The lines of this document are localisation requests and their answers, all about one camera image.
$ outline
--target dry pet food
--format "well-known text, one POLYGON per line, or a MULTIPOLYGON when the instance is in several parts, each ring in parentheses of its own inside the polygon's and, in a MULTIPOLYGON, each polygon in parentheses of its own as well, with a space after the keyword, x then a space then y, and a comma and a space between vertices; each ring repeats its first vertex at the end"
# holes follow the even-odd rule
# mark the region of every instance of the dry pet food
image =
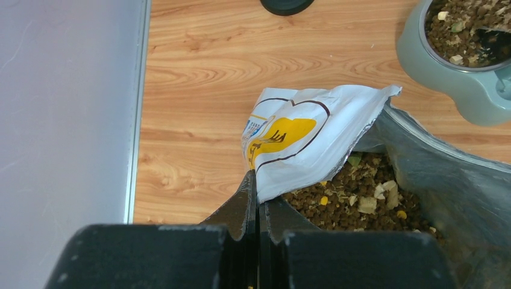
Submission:
POLYGON ((353 153, 332 181, 283 195, 325 230, 440 232, 421 214, 419 197, 401 190, 387 155, 353 153))
POLYGON ((430 46, 453 64, 484 67, 511 58, 510 0, 433 1, 425 29, 430 46))

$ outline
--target black object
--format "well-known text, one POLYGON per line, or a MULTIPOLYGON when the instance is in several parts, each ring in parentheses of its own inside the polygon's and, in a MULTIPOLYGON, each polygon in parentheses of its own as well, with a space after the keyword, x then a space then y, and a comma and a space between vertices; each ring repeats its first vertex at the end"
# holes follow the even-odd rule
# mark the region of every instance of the black object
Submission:
POLYGON ((93 225, 68 242, 46 288, 240 288, 229 284, 233 242, 218 225, 93 225))
POLYGON ((261 0, 264 8, 279 16, 290 16, 305 10, 314 0, 261 0))
POLYGON ((325 232, 284 199, 257 206, 248 172, 199 225, 93 225, 68 242, 46 289, 435 288, 456 285, 436 241, 325 232))
POLYGON ((259 216, 261 288, 456 288, 428 234, 323 231, 282 197, 259 216))

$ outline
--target green food piece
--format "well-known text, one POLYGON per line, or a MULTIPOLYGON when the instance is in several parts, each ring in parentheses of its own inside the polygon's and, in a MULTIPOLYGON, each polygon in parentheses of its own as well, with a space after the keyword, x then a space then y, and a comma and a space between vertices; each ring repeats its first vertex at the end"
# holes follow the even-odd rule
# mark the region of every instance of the green food piece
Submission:
POLYGON ((451 32, 458 33, 463 31, 463 21, 456 22, 451 26, 451 32))
POLYGON ((361 160, 362 157, 360 157, 360 155, 350 155, 348 157, 348 163, 350 163, 350 165, 353 167, 358 167, 361 160))

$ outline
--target wooden table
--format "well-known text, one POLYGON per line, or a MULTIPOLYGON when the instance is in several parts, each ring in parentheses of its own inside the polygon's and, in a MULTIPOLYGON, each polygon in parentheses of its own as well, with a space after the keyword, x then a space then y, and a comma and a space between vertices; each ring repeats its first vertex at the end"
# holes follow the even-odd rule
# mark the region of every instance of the wooden table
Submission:
POLYGON ((402 85, 393 103, 434 135, 511 163, 511 123, 471 125, 401 69, 395 42, 416 2, 316 0, 279 17, 258 0, 153 0, 134 221, 198 223, 236 191, 265 87, 402 85))

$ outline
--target pet food bag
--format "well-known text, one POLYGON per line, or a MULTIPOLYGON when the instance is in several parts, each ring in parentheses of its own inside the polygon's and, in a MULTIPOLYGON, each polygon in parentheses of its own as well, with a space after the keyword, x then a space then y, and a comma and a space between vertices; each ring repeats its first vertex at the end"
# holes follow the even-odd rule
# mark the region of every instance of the pet food bag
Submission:
POLYGON ((511 166, 433 137, 390 98, 401 88, 264 89, 242 134, 258 201, 329 181, 351 151, 384 152, 445 237, 463 288, 511 288, 511 166))

